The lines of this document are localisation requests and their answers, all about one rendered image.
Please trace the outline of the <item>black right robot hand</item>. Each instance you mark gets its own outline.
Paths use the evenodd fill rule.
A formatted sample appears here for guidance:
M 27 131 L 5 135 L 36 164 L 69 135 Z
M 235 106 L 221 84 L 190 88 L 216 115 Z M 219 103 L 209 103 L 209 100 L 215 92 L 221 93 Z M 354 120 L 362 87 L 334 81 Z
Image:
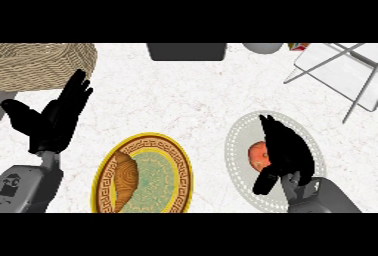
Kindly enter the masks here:
M 263 168 L 253 187 L 256 195 L 268 195 L 278 178 L 300 173 L 305 186 L 315 175 L 315 160 L 302 136 L 271 115 L 259 116 L 266 139 L 271 165 Z

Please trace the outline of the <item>orange squash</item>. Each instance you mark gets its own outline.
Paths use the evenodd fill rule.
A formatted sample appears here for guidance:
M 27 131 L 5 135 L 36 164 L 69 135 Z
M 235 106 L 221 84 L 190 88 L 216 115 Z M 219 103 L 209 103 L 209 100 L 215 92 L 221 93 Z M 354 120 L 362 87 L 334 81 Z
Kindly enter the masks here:
M 258 172 L 261 172 L 271 165 L 265 141 L 259 141 L 252 145 L 249 149 L 249 161 Z

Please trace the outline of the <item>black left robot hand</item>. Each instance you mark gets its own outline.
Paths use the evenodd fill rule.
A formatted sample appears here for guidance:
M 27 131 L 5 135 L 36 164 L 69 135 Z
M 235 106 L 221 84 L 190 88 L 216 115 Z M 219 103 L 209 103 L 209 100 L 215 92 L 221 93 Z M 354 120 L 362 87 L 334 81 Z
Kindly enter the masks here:
M 18 100 L 7 99 L 2 102 L 14 129 L 30 137 L 32 154 L 43 151 L 60 154 L 67 149 L 92 93 L 86 72 L 79 69 L 60 97 L 49 102 L 42 112 Z

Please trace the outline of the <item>yellow patterned plate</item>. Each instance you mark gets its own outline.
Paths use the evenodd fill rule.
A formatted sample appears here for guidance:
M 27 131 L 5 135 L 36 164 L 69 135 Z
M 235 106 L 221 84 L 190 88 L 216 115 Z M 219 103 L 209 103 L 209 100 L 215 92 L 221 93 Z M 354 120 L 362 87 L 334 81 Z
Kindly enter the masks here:
M 120 212 L 116 212 L 116 152 L 128 154 L 138 163 L 139 185 Z M 181 144 L 165 134 L 141 133 L 110 151 L 100 166 L 92 185 L 95 213 L 184 213 L 194 190 L 193 166 Z

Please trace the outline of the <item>white round placemat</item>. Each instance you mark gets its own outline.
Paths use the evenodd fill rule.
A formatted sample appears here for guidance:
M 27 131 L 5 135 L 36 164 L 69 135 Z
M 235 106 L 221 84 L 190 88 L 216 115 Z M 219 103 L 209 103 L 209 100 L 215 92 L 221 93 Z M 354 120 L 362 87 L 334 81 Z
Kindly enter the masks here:
M 249 159 L 250 147 L 265 140 L 261 115 L 271 115 L 302 136 L 315 160 L 315 175 L 327 176 L 327 165 L 318 143 L 305 126 L 287 115 L 275 111 L 256 111 L 244 115 L 235 122 L 225 144 L 225 161 L 234 186 L 249 203 L 266 213 L 286 213 L 289 201 L 281 182 L 268 195 L 256 195 L 253 186 L 261 172 L 253 168 Z

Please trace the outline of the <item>grey round bowl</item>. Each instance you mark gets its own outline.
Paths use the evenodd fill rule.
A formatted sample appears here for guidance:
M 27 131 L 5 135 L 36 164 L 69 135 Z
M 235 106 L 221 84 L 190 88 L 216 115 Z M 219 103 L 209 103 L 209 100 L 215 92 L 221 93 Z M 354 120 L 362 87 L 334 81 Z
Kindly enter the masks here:
M 274 54 L 283 48 L 283 43 L 244 43 L 244 47 L 258 54 Z

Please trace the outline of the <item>brown croissant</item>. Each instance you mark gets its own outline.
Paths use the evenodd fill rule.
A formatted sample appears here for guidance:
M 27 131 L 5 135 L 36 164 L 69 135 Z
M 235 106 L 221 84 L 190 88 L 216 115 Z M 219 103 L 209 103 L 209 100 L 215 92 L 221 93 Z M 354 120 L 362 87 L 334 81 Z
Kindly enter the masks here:
M 114 176 L 114 183 L 116 183 L 116 192 L 117 192 L 117 199 L 116 199 L 116 212 L 120 212 L 125 205 L 132 199 L 135 190 L 138 189 L 139 185 L 139 170 L 138 170 L 138 163 L 132 159 L 132 157 L 122 153 L 120 151 L 116 152 L 116 160 L 117 160 L 117 169 L 116 169 L 116 176 Z

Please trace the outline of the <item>dark grey box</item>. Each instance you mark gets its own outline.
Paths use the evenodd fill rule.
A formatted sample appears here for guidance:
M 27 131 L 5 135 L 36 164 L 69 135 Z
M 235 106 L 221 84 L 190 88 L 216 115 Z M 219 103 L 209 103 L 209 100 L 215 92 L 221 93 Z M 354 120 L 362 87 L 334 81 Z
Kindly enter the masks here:
M 222 61 L 225 43 L 148 43 L 154 61 Z

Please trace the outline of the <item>tan wicker basket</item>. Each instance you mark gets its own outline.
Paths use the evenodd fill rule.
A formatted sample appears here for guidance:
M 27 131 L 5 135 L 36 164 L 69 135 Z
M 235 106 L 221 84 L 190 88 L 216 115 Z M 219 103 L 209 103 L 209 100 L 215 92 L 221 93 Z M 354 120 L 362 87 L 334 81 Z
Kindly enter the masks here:
M 94 43 L 0 43 L 0 91 L 60 89 L 79 69 L 91 79 L 97 60 Z

